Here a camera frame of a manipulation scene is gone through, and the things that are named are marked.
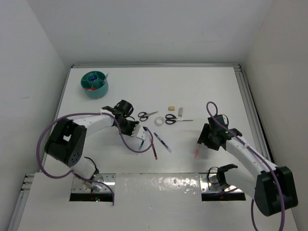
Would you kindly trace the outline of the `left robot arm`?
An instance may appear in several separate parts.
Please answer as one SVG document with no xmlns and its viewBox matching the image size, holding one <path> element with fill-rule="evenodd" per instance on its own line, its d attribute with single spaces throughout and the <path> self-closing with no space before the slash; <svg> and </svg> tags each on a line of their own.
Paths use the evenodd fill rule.
<svg viewBox="0 0 308 231">
<path fill-rule="evenodd" d="M 146 131 L 139 122 L 127 119 L 132 112 L 132 105 L 122 100 L 113 108 L 103 107 L 98 115 L 74 120 L 64 118 L 56 123 L 45 144 L 45 153 L 68 166 L 81 178 L 92 180 L 98 170 L 82 154 L 86 137 L 104 128 L 119 125 L 122 135 L 145 140 Z"/>
</svg>

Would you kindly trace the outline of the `pink highlighter pen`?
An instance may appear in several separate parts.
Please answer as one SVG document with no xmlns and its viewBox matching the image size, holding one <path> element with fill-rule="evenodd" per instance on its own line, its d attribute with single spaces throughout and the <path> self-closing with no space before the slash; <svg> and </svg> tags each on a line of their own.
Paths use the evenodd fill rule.
<svg viewBox="0 0 308 231">
<path fill-rule="evenodd" d="M 196 148 L 196 151 L 195 151 L 195 154 L 194 154 L 194 159 L 197 158 L 198 153 L 199 153 L 199 149 L 200 149 L 200 144 L 197 144 L 197 148 Z"/>
</svg>

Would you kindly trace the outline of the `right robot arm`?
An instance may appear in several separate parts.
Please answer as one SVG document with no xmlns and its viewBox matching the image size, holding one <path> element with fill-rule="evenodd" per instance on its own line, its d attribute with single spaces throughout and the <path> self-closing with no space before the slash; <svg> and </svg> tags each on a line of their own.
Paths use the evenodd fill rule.
<svg viewBox="0 0 308 231">
<path fill-rule="evenodd" d="M 208 118 L 197 142 L 215 151 L 223 148 L 245 168 L 241 170 L 236 164 L 218 167 L 215 174 L 206 176 L 210 189 L 219 191 L 234 186 L 249 195 L 267 217 L 281 212 L 282 205 L 284 209 L 298 205 L 291 170 L 279 167 L 259 154 L 239 130 L 228 128 L 223 115 Z"/>
</svg>

